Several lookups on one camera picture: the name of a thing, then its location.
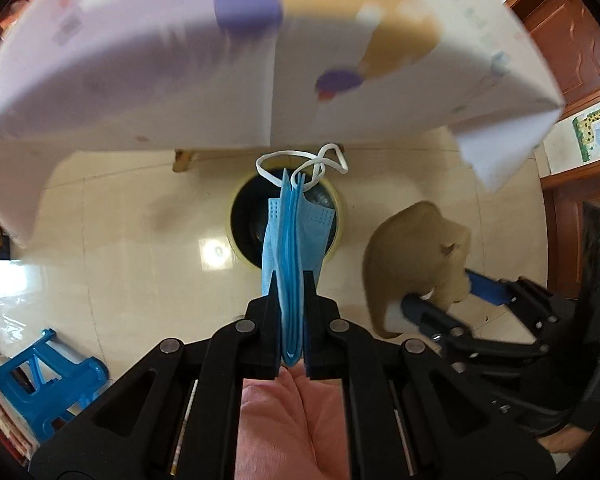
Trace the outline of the blue plastic stool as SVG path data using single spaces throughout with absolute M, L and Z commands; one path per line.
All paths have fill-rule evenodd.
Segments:
M 34 344 L 0 366 L 0 399 L 42 443 L 55 434 L 54 422 L 70 422 L 69 408 L 87 408 L 108 380 L 100 359 L 80 358 L 46 328 Z

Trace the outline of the wooden door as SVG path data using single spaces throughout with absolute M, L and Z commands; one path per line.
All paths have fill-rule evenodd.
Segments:
M 552 71 L 568 117 L 600 102 L 600 25 L 582 0 L 505 0 Z

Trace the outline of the cartoon printed tablecloth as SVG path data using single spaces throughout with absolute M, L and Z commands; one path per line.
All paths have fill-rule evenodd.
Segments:
M 0 226 L 77 151 L 377 144 L 449 127 L 490 190 L 562 114 L 501 0 L 32 0 L 0 43 Z

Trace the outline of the pink trouser legs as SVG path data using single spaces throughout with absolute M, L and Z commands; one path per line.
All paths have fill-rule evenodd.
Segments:
M 342 383 L 312 380 L 302 362 L 242 384 L 237 479 L 349 479 Z

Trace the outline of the blue face mask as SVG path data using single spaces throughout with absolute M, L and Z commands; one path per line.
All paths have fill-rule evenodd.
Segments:
M 273 158 L 294 156 L 303 159 L 294 169 L 285 169 L 280 177 L 264 168 Z M 282 324 L 282 361 L 296 365 L 303 356 L 304 297 L 308 276 L 314 282 L 320 279 L 325 246 L 332 225 L 332 209 L 308 203 L 304 193 L 324 179 L 332 168 L 338 174 L 349 171 L 342 149 L 335 143 L 323 145 L 316 153 L 306 151 L 277 151 L 260 156 L 256 169 L 260 176 L 280 187 L 279 201 L 284 211 L 291 214 L 289 224 L 279 235 L 272 234 L 272 224 L 265 234 L 261 268 L 261 292 L 267 295 L 270 287 L 277 288 Z

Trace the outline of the brown bear plush hat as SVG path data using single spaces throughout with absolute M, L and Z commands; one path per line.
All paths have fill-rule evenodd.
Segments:
M 365 248 L 362 277 L 375 333 L 396 338 L 415 324 L 401 321 L 404 296 L 426 296 L 440 311 L 465 300 L 470 291 L 465 264 L 471 230 L 442 216 L 428 200 L 409 206 L 373 232 Z

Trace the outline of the yellow rimmed trash bin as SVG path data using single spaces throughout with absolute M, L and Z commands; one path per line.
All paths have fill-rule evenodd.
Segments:
M 281 192 L 279 186 L 255 174 L 242 185 L 230 205 L 227 228 L 230 244 L 238 257 L 257 269 L 262 268 L 268 225 L 272 224 L 272 234 L 279 235 L 291 219 L 291 214 L 284 211 L 284 204 L 279 201 Z M 324 258 L 327 259 L 335 252 L 340 240 L 340 197 L 329 181 L 321 180 L 304 193 L 304 198 L 308 203 L 334 211 L 325 246 Z

